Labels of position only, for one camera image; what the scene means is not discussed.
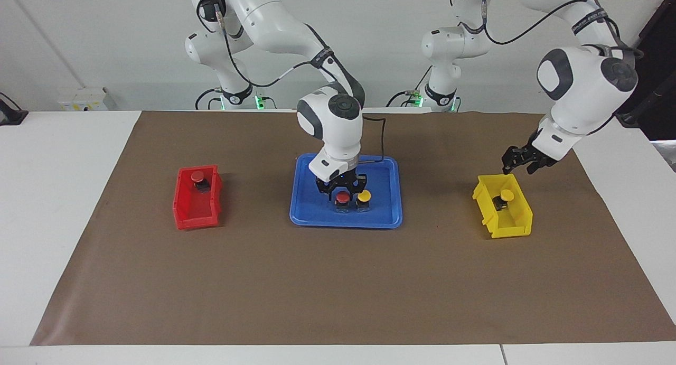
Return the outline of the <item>blue plastic tray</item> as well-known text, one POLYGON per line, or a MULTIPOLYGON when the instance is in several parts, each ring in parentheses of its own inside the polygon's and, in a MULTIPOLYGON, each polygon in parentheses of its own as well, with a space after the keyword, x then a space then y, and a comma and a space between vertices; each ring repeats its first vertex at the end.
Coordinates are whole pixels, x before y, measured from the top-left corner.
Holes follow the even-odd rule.
POLYGON ((367 175, 365 189, 371 198, 369 210, 358 211, 353 197, 350 208, 338 212, 335 201, 321 193, 316 186, 316 177, 308 165, 314 153, 300 155, 295 165, 294 189, 290 199, 290 220, 299 226, 323 226, 335 228, 395 229, 403 221, 399 167, 396 160, 386 156, 380 161, 378 155, 362 155, 365 161, 356 168, 357 173, 367 175))

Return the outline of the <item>brown paper table mat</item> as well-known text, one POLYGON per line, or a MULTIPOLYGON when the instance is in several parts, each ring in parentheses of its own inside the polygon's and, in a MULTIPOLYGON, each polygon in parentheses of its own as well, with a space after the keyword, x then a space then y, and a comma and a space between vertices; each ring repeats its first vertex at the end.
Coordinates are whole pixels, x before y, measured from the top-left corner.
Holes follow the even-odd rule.
POLYGON ((387 117, 403 223, 296 226, 295 113, 144 112, 32 345, 452 345, 676 340, 574 153, 518 182, 528 237, 492 239, 472 199, 529 113, 387 117), (217 165, 217 226, 179 230, 179 169, 217 165))

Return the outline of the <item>yellow plastic bin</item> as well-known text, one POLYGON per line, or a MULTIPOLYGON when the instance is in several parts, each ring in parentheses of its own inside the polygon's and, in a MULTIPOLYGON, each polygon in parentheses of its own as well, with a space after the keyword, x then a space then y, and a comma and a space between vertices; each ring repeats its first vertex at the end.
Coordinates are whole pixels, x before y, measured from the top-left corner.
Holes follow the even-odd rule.
POLYGON ((531 209, 517 178, 510 174, 479 175, 472 198, 481 212, 484 225, 492 238, 527 237, 533 228, 531 209), (500 190, 509 189, 515 194, 514 201, 502 211, 496 211, 492 198, 500 190))

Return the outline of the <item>white wall socket box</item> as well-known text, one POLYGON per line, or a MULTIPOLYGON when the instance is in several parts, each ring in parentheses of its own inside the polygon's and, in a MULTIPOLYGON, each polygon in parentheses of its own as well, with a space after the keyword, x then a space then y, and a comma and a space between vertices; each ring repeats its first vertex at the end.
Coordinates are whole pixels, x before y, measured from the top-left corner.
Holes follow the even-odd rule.
POLYGON ((63 111, 109 111, 114 102, 104 88, 58 88, 57 103, 63 111))

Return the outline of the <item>black clamp mount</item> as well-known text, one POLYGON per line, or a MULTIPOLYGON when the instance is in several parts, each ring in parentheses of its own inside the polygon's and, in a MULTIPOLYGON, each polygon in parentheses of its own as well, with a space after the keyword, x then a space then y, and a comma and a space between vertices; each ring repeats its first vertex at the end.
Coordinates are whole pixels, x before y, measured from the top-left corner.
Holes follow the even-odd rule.
POLYGON ((0 112, 3 114, 0 118, 0 126, 20 125, 29 114, 29 111, 23 110, 18 103, 2 91, 0 91, 0 112))

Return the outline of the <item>red plastic bin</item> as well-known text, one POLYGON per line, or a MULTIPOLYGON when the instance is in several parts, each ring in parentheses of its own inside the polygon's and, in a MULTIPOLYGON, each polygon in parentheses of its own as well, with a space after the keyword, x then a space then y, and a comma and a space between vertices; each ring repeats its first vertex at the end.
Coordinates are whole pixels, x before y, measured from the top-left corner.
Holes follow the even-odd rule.
POLYGON ((222 180, 217 165, 183 167, 179 169, 172 201, 172 211, 179 230, 217 226, 222 211, 220 195, 222 180), (208 178, 211 189, 201 193, 191 182, 191 173, 201 170, 208 178))

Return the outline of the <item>grey metal object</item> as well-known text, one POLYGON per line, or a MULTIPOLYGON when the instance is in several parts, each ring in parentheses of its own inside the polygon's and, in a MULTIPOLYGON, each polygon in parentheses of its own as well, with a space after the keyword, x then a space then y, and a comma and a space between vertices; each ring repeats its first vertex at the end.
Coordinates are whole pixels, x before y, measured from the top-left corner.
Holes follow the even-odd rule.
POLYGON ((676 139, 658 139, 650 143, 676 173, 676 139))

